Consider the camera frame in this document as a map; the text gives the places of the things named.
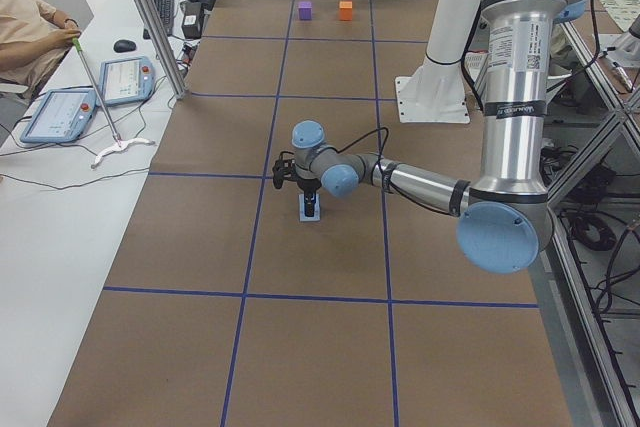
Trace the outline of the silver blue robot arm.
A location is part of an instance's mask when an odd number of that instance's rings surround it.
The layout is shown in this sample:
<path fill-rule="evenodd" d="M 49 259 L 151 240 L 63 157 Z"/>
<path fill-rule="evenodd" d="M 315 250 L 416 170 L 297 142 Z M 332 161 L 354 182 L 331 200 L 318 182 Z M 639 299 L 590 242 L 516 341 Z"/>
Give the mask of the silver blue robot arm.
<path fill-rule="evenodd" d="M 274 184 L 293 181 L 304 216 L 316 193 L 344 197 L 368 183 L 430 211 L 455 217 L 464 255 L 482 269 L 507 274 L 528 267 L 552 234 L 547 189 L 539 174 L 547 113 L 553 27 L 578 18 L 586 0 L 440 0 L 425 61 L 397 79 L 405 122 L 454 122 L 465 114 L 460 76 L 476 19 L 489 27 L 479 178 L 457 180 L 385 158 L 342 154 L 312 120 L 292 132 L 293 153 L 279 158 Z"/>

